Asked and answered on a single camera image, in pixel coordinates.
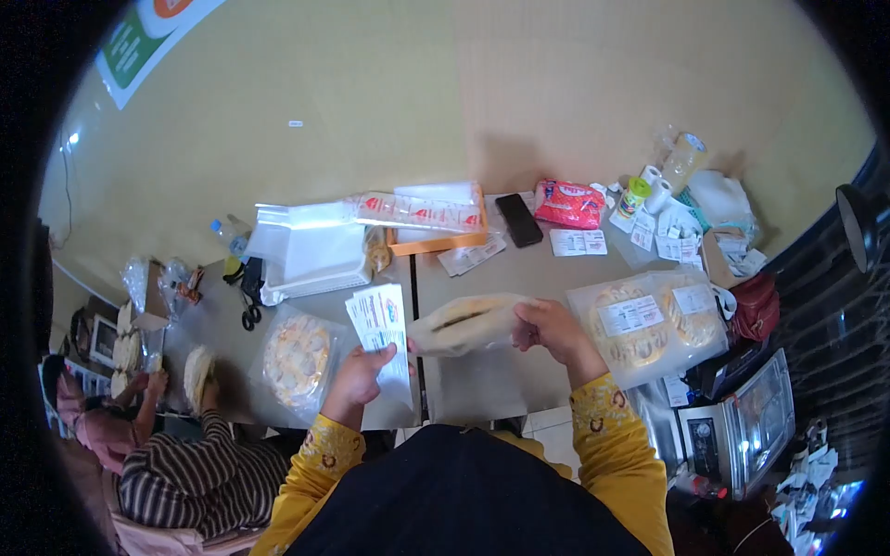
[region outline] pink hijab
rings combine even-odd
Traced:
[[[77,379],[68,371],[56,382],[56,410],[77,441],[99,458],[103,467],[120,475],[124,460],[136,449],[133,424],[102,409],[84,412],[86,398]]]

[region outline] red handbag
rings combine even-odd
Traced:
[[[779,293],[773,275],[760,274],[730,290],[739,308],[730,321],[732,331],[760,342],[779,322]]]

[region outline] striped shirt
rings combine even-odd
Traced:
[[[194,528],[205,539],[266,527],[288,461],[262,442],[239,444],[216,411],[201,416],[205,439],[153,435],[124,461],[121,512],[147,527]]]

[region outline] floor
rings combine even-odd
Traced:
[[[421,427],[399,429],[395,445],[411,438]],[[522,436],[535,439],[544,445],[544,457],[550,463],[565,463],[572,470],[572,480],[578,482],[580,460],[571,445],[571,409],[556,407],[526,416]]]

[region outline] cable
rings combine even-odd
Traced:
[[[62,144],[61,129],[59,130],[59,152],[61,153],[61,161],[65,165],[65,197],[68,198],[68,235],[65,236],[65,238],[62,240],[61,245],[54,246],[57,250],[61,250],[62,248],[65,247],[65,244],[68,243],[68,240],[71,237],[71,227],[73,225],[73,220],[71,218],[71,191],[68,189],[68,185],[69,185],[68,159],[65,158],[65,146]]]

